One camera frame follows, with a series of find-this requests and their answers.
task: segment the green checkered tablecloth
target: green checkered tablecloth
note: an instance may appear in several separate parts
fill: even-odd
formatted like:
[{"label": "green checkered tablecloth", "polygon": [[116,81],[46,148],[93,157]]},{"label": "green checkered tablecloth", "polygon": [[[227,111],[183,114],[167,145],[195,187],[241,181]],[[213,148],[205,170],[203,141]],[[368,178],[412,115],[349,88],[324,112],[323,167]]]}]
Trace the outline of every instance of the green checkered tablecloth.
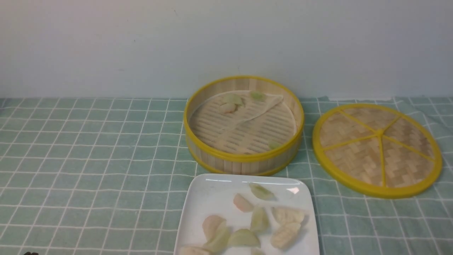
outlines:
[{"label": "green checkered tablecloth", "polygon": [[[333,180],[311,133],[321,114],[355,103],[301,98],[306,124],[297,157],[275,176],[310,188],[326,255],[451,255],[453,98],[377,103],[426,127],[443,171],[419,196],[383,200]],[[169,255],[188,186],[207,171],[190,156],[186,99],[0,99],[0,254]]]}]

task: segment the white dumpling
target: white dumpling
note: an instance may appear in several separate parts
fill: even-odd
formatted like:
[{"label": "white dumpling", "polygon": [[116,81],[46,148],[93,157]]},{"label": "white dumpling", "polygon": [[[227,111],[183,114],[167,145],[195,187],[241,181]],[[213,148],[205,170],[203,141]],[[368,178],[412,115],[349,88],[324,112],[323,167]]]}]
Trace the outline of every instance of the white dumpling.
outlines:
[{"label": "white dumpling", "polygon": [[242,98],[233,93],[226,94],[222,98],[222,103],[233,103],[235,105],[244,106],[244,102],[242,101]]},{"label": "white dumpling", "polygon": [[206,237],[206,241],[209,241],[214,237],[214,234],[216,233],[217,229],[220,227],[223,227],[227,224],[227,221],[218,216],[218,215],[211,215],[208,216],[202,224],[204,236]]},{"label": "white dumpling", "polygon": [[269,228],[269,218],[263,207],[255,206],[252,212],[252,221],[250,230],[255,233],[261,233]]},{"label": "white dumpling", "polygon": [[250,255],[265,255],[264,252],[256,247],[250,250]]},{"label": "white dumpling", "polygon": [[271,211],[275,221],[277,221],[280,225],[291,222],[302,223],[305,217],[302,210],[289,207],[272,207]]},{"label": "white dumpling", "polygon": [[232,113],[236,111],[236,105],[233,103],[224,103],[219,106],[219,113]]},{"label": "white dumpling", "polygon": [[285,224],[272,234],[270,244],[279,250],[286,250],[296,241],[299,231],[299,223]]},{"label": "white dumpling", "polygon": [[258,237],[250,231],[249,229],[239,229],[238,231],[231,234],[230,239],[228,240],[229,247],[238,247],[238,246],[257,246],[260,247],[261,243]]},{"label": "white dumpling", "polygon": [[212,255],[211,252],[196,246],[184,246],[179,250],[180,255]]},{"label": "white dumpling", "polygon": [[203,244],[203,248],[212,253],[221,252],[227,247],[229,239],[230,230],[228,227],[222,226],[207,243]]},{"label": "white dumpling", "polygon": [[250,91],[250,97],[255,101],[264,101],[266,95],[259,91]]},{"label": "white dumpling", "polygon": [[250,212],[253,210],[253,205],[241,194],[236,194],[236,196],[234,196],[233,204],[242,212]]},{"label": "white dumpling", "polygon": [[253,195],[255,195],[259,199],[269,200],[275,197],[272,192],[270,192],[268,189],[264,188],[260,184],[249,183],[249,187]]}]

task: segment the plate rim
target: plate rim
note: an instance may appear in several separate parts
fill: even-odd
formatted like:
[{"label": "plate rim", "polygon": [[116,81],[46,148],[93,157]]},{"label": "plate rim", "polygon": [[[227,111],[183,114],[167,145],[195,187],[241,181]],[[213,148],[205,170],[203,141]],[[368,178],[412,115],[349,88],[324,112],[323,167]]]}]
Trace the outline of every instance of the plate rim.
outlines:
[{"label": "plate rim", "polygon": [[313,198],[312,198],[312,194],[310,192],[310,189],[308,188],[308,186],[303,183],[302,181],[300,180],[297,180],[297,179],[293,179],[293,178],[286,178],[286,177],[270,177],[270,176],[249,176],[249,175],[229,175],[229,174],[216,174],[216,173],[204,173],[204,174],[200,174],[200,175],[197,175],[194,177],[194,179],[190,182],[190,185],[189,185],[189,188],[187,189],[187,193],[186,193],[186,198],[184,199],[184,205],[183,205],[183,208],[181,210],[181,217],[179,219],[179,224],[178,224],[178,231],[176,233],[176,240],[175,240],[175,243],[174,243],[174,250],[173,250],[173,254],[176,254],[176,251],[178,249],[178,240],[179,240],[179,235],[181,234],[180,233],[180,228],[181,228],[181,223],[182,223],[182,218],[183,218],[183,215],[184,215],[184,211],[186,209],[186,203],[187,203],[187,199],[189,197],[189,192],[191,191],[191,189],[193,189],[193,183],[195,182],[195,180],[197,179],[201,179],[203,177],[206,177],[206,176],[231,176],[233,178],[235,177],[238,177],[238,178],[241,178],[241,177],[245,177],[245,178],[258,178],[258,179],[269,179],[269,178],[272,178],[272,179],[285,179],[285,180],[293,180],[293,181],[296,181],[298,182],[299,184],[302,184],[304,185],[306,188],[307,188],[307,191],[309,193],[309,197],[310,197],[310,201],[311,201],[311,205],[312,205],[312,209],[313,209],[313,216],[314,216],[314,225],[315,225],[315,228],[314,228],[314,231],[316,233],[313,233],[313,235],[316,234],[316,247],[318,248],[318,252],[315,253],[315,254],[312,254],[312,255],[321,255],[321,249],[319,247],[319,238],[318,238],[318,222],[316,220],[316,213],[315,213],[315,210],[314,210],[314,204],[313,204]]}]

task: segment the white wall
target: white wall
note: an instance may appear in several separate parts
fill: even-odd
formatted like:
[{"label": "white wall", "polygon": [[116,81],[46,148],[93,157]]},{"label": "white wall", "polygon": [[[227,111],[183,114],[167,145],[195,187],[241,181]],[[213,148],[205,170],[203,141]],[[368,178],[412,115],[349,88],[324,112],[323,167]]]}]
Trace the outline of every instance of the white wall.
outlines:
[{"label": "white wall", "polygon": [[453,0],[0,0],[0,97],[453,95]]}]

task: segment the white grid line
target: white grid line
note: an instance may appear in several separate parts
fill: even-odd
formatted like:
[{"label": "white grid line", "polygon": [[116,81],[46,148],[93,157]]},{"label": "white grid line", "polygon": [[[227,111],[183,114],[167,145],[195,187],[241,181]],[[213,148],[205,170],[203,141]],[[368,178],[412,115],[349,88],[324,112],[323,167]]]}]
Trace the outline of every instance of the white grid line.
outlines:
[{"label": "white grid line", "polygon": [[[175,161],[176,161],[176,158],[178,157],[178,149],[176,149],[176,155],[174,156],[175,158]],[[169,188],[168,188],[168,191],[170,191],[171,189],[171,182],[173,180],[173,174],[174,174],[174,166],[175,166],[176,162],[173,163],[173,169],[171,171],[171,176],[170,176],[170,183],[169,183]],[[162,219],[162,223],[160,225],[160,229],[163,229],[164,228],[164,223],[165,223],[165,215],[167,214],[167,207],[168,207],[168,204],[169,204],[169,198],[170,198],[170,192],[167,194],[167,201],[165,203],[165,211],[164,211],[164,216],[163,216],[163,219]],[[157,237],[157,243],[156,243],[156,248],[157,250],[159,249],[159,243],[160,243],[160,237],[162,236],[162,231],[159,232],[159,236]]]},{"label": "white grid line", "polygon": [[[319,114],[322,114],[321,113],[321,108],[319,106],[319,100],[316,99],[316,101],[318,102],[318,110],[319,110]],[[348,223],[348,220],[347,220],[347,213],[346,213],[346,210],[345,210],[345,207],[344,207],[344,204],[343,204],[343,196],[341,195],[341,192],[340,192],[340,187],[338,186],[338,182],[336,181],[335,182],[335,185],[337,186],[337,190],[338,190],[338,194],[340,195],[340,202],[341,202],[341,207],[343,209],[343,212],[344,212],[344,221],[346,223],[346,231],[347,231],[347,234],[349,236],[349,245],[351,246],[351,252],[352,252],[352,255],[354,255],[354,247],[352,246],[352,239],[351,239],[351,233],[349,232],[349,223]]]},{"label": "white grid line", "polygon": [[[137,147],[134,147],[134,151],[132,152],[132,158],[134,158],[136,149],[137,149]],[[129,173],[131,162],[132,162],[132,161],[129,162],[129,166],[128,166],[128,168],[127,168],[127,173]],[[124,178],[123,183],[122,183],[122,185],[121,185],[121,190],[123,190],[123,188],[124,188],[124,183],[125,183],[125,182],[126,182],[126,177]],[[122,191],[120,191],[120,193],[118,194],[118,197],[117,197],[116,202],[115,202],[115,208],[117,208],[117,206],[118,206],[118,201],[120,200],[121,193],[122,193]],[[112,225],[112,222],[113,222],[114,213],[115,213],[115,212],[113,212],[112,217],[111,217],[110,222],[109,222],[109,229],[111,228],[111,225]],[[106,236],[105,236],[105,238],[104,238],[104,242],[102,243],[102,249],[103,249],[103,250],[104,250],[104,248],[105,248],[105,245],[106,245],[106,242],[107,242],[107,237],[108,237],[108,235],[109,235],[109,230],[107,230]],[[131,245],[131,243],[133,243],[133,242],[134,242],[134,240],[133,240],[132,237],[131,237],[129,245]]]}]

